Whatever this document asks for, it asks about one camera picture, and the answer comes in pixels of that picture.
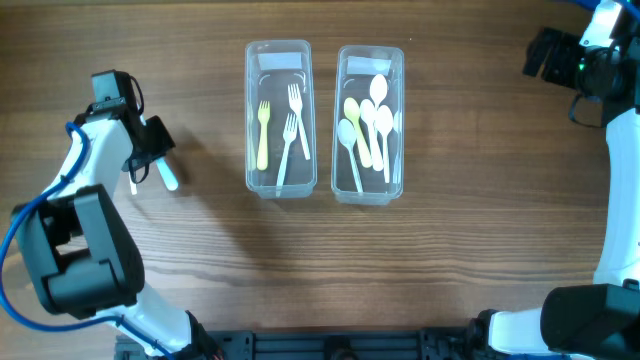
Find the white plastic fork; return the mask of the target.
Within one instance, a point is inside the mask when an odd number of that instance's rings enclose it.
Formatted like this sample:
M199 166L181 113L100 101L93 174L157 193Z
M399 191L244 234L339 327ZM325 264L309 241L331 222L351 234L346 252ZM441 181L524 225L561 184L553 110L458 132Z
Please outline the white plastic fork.
M179 187L179 182L174 172L171 170L170 166L166 162L164 157L160 157L155 161L155 164L158 168L159 174L165 184L165 187L169 191L175 191Z
M276 180L276 196L279 197L284 185L289 150L292 142L296 139L297 119L294 113L289 113L283 129L284 148Z
M309 151L309 144L306 135L306 130L302 120L302 108L303 102L301 97L301 92L297 83L290 84L287 87L288 91L288 100L290 109L294 112L297 119L298 132L301 139L301 145L303 149L303 154L306 160L311 158Z
M130 184L131 194L134 196L137 195L138 194L137 184L131 178L129 178L129 184Z

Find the yellow plastic fork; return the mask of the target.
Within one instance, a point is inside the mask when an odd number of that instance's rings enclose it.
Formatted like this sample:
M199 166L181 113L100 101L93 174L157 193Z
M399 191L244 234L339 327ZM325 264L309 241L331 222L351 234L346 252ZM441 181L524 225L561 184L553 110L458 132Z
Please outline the yellow plastic fork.
M260 123L260 139L258 144L257 168L260 171L264 171L268 167L268 123L271 115L269 101L260 102L257 115Z

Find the white plastic spoon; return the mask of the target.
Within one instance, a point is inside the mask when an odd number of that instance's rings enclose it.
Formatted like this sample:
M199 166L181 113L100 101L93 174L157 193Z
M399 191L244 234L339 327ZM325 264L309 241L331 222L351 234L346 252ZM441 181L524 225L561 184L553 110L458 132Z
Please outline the white plastic spoon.
M388 153L388 135L393 129L393 114L386 105L381 105L376 113L375 127L382 136L383 174L386 183L390 182L390 166Z
M382 74L375 75L370 83L370 88L369 88L369 94L375 109L379 108L381 103L386 98L387 93L388 93L388 84L387 84L386 77Z
M367 134L369 138L369 148L372 157L372 166L375 171L383 170L383 159L378 143L377 132L375 129L375 117L377 111L370 99L364 99L360 103L360 115L367 126Z
M354 183L358 193L363 192L361 178L358 170L358 166L354 156L354 145L356 143L356 133L352 123L347 119L341 119L338 124L338 139L342 146L344 146L349 154L351 170L354 178Z

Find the yellow plastic spoon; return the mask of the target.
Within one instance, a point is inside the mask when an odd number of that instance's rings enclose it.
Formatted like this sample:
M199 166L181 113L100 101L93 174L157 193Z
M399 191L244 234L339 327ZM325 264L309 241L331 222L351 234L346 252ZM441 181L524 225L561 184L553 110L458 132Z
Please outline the yellow plastic spoon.
M356 143L358 147L361 164L364 168L371 168L372 167L371 154L360 126L360 106L354 98L347 97L345 99L344 114L346 118L352 123L355 129Z

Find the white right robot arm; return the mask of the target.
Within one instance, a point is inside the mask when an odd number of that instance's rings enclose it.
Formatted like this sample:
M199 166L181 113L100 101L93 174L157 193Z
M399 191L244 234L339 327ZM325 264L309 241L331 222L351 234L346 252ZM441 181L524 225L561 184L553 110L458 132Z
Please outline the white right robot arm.
M592 18L577 37L545 28L524 74L602 105L610 158L606 234L593 282L552 290L536 309L485 311L470 325L470 351L552 359L639 356L639 4L585 1Z

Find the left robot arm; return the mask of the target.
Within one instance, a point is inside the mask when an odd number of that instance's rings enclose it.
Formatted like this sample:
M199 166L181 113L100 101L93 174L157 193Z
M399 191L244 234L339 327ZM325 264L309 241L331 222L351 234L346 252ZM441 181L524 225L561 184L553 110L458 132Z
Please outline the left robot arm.
M220 359L220 347L195 316L166 302L145 281L141 254L112 197L121 174L156 163L170 176L164 158L175 146L157 116L144 118L144 98L127 72L92 77L95 100L66 123L72 140L54 181L36 198L18 205L1 245L19 245L36 295L51 314L75 318L70 325L45 325L1 305L15 321L43 332L75 331L109 324L140 344L146 355L164 359Z

